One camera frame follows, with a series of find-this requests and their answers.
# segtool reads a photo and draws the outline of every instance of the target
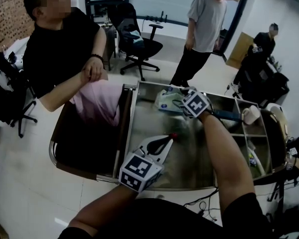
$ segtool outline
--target pink cloth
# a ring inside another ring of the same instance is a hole
[[[85,123],[117,126],[120,122],[122,89],[123,85],[99,80],[86,84],[70,102],[75,104],[78,115]]]

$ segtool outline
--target black chair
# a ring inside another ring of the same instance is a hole
[[[111,5],[108,8],[109,18],[116,28],[120,36],[119,49],[126,52],[126,61],[132,60],[134,63],[121,69],[121,74],[124,74],[124,70],[138,66],[141,74],[142,81],[145,81],[142,73],[142,65],[156,68],[156,72],[159,72],[158,66],[144,62],[148,58],[156,55],[162,48],[163,45],[153,40],[155,31],[157,28],[162,29],[160,25],[151,24],[153,31],[150,39],[143,38],[143,42],[139,41],[134,43],[134,40],[139,39],[141,32],[138,26],[136,11],[132,4],[122,3],[119,5]]]
[[[34,98],[35,96],[24,72],[18,71],[9,64],[2,52],[0,52],[0,74],[1,72],[4,72],[7,76],[7,84],[11,85],[13,91],[5,90],[0,86],[0,121],[6,122],[11,127],[14,127],[18,121],[18,135],[23,138],[23,134],[21,134],[22,119],[32,120],[37,123],[35,118],[25,115],[32,105],[36,105],[36,101],[31,101],[24,107],[27,90],[30,89]]]

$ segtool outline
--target gray t-shirt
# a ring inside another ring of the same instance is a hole
[[[188,17],[196,22],[194,31],[195,45],[198,52],[213,52],[227,9],[225,0],[194,0]]]

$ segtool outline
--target bracelet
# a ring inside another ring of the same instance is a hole
[[[91,55],[91,58],[92,58],[92,57],[99,58],[99,59],[102,61],[102,63],[104,64],[104,59],[103,59],[100,55],[98,55],[98,54],[92,54],[92,55]]]

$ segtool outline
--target black and white marker cube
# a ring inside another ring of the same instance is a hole
[[[189,117],[197,118],[201,113],[209,107],[207,98],[199,91],[192,90],[183,99],[181,109],[185,115],[191,114]]]
[[[120,169],[119,182],[142,192],[152,185],[163,172],[164,167],[147,157],[130,152]]]

